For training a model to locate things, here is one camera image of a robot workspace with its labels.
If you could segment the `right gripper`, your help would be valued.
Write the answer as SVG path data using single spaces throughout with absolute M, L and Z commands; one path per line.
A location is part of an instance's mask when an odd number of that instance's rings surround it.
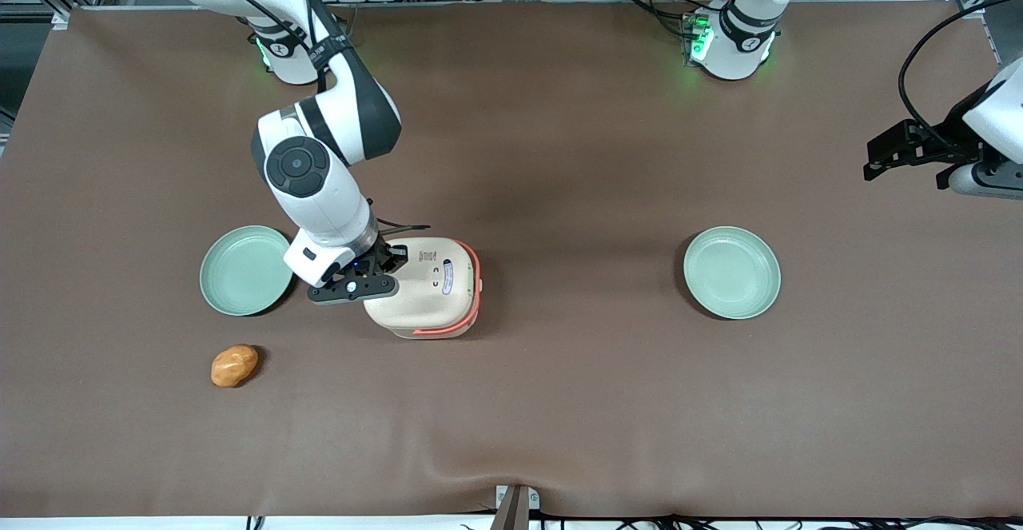
M 407 264 L 406 245 L 387 245 L 377 228 L 365 228 L 350 240 L 317 240 L 299 230 L 285 250 L 285 264 L 311 288 L 335 285 L 350 278 L 376 277 Z

